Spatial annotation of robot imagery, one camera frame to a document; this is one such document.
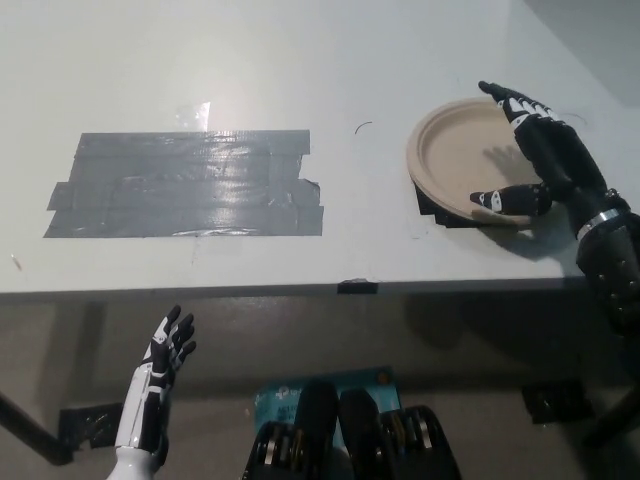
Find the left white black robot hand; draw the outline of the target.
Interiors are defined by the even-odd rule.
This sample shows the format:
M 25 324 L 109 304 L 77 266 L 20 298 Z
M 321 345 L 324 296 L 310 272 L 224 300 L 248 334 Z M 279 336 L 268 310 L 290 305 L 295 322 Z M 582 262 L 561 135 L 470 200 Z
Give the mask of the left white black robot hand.
M 194 352 L 194 316 L 174 306 L 153 333 L 133 371 L 115 440 L 117 447 L 144 450 L 156 457 L 168 449 L 170 395 L 177 372 Z

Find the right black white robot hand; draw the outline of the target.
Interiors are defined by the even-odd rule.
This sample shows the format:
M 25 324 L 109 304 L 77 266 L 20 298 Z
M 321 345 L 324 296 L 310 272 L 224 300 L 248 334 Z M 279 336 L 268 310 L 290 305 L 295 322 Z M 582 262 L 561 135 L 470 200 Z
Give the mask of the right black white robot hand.
M 609 189 L 576 130 L 550 107 L 496 83 L 481 81 L 478 87 L 502 109 L 540 182 L 473 192 L 473 203 L 502 216 L 529 217 L 544 215 L 561 203 L 575 233 L 609 211 L 616 217 L 632 215 L 628 202 Z

